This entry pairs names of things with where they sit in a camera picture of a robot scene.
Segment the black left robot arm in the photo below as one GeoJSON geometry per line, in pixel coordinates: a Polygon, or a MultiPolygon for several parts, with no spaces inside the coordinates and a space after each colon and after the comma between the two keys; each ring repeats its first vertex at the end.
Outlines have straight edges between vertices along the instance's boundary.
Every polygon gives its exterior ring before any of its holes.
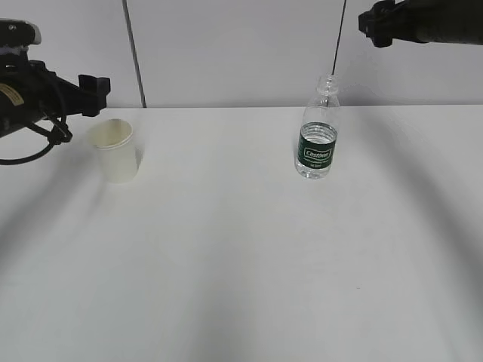
{"type": "Polygon", "coordinates": [[[80,75],[70,83],[47,69],[42,61],[25,67],[1,69],[1,136],[7,136],[44,119],[64,123],[70,115],[95,117],[106,108],[111,81],[80,75]]]}

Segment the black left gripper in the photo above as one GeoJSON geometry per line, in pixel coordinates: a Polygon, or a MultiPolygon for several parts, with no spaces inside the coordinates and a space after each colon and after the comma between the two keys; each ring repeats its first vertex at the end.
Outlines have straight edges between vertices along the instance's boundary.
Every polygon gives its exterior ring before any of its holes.
{"type": "Polygon", "coordinates": [[[47,116],[97,116],[110,91],[110,78],[79,75],[75,85],[42,61],[31,60],[24,69],[9,66],[1,71],[1,126],[24,127],[47,116]]]}

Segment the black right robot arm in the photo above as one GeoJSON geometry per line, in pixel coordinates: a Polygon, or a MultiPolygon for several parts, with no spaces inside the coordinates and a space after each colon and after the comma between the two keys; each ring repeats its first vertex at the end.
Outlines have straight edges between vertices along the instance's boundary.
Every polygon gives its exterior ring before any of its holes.
{"type": "Polygon", "coordinates": [[[374,47],[395,40],[416,44],[482,44],[481,1],[378,1],[358,16],[374,47]]]}

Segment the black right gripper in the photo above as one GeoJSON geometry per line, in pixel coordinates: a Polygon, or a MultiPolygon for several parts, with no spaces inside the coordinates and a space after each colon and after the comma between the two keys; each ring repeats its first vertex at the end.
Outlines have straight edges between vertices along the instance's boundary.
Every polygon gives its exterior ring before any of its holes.
{"type": "Polygon", "coordinates": [[[419,33],[429,9],[430,1],[378,1],[371,9],[359,14],[358,30],[376,48],[389,47],[393,38],[424,43],[419,33]]]}

